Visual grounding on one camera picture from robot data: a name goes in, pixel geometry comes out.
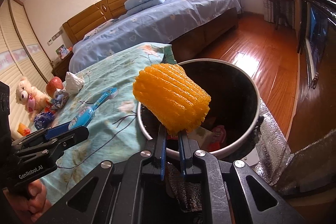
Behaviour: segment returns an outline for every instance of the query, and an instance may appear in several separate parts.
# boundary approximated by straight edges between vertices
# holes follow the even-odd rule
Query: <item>fingernail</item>
[[[37,210],[33,206],[29,208],[29,211],[31,211],[33,214],[37,212]]]
[[[38,189],[37,189],[37,188],[32,188],[32,189],[30,190],[30,194],[31,194],[31,196],[36,196],[36,195],[37,195],[37,192],[38,192]]]

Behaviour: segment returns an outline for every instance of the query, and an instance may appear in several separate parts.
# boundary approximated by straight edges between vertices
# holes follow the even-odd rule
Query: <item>teddy bear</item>
[[[49,102],[50,97],[31,86],[27,77],[22,77],[16,87],[16,102],[24,105],[25,110],[29,113],[28,119],[34,122],[36,114],[40,113]]]

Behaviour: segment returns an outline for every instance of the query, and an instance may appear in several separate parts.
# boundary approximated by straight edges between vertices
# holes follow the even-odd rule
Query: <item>sliding wardrobe door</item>
[[[16,131],[20,122],[27,126],[29,124],[28,112],[25,107],[16,103],[15,90],[22,76],[0,29],[0,81],[9,86],[9,127],[13,139],[21,137]]]
[[[14,62],[21,73],[28,78],[31,85],[45,92],[47,81],[41,76],[34,64],[31,62],[26,50],[17,36],[11,14],[9,12],[7,0],[3,2],[0,8],[0,28],[6,46],[11,52]]]
[[[53,78],[51,71],[53,67],[44,51],[42,50],[31,26],[28,21],[24,7],[14,0],[9,1],[9,8],[13,17],[14,26],[16,27],[17,34],[30,56],[36,68],[44,76],[47,81]]]

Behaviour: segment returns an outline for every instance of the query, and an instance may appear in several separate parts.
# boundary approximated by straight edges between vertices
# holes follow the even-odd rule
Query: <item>patterned curtain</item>
[[[263,0],[264,3],[264,20],[267,22],[274,23],[274,16],[273,16],[273,2],[269,0]],[[295,20],[295,6],[294,1],[281,1],[280,2],[281,12],[284,13],[288,19],[288,23],[290,27],[294,28],[294,20]],[[280,19],[279,24],[284,24],[285,20]]]

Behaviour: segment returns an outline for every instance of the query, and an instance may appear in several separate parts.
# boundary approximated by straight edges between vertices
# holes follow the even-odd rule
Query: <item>reddish brown floorboard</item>
[[[237,29],[212,42],[198,58],[224,60],[250,75],[285,135],[295,101],[298,42],[293,29],[274,26],[262,15],[244,14]]]

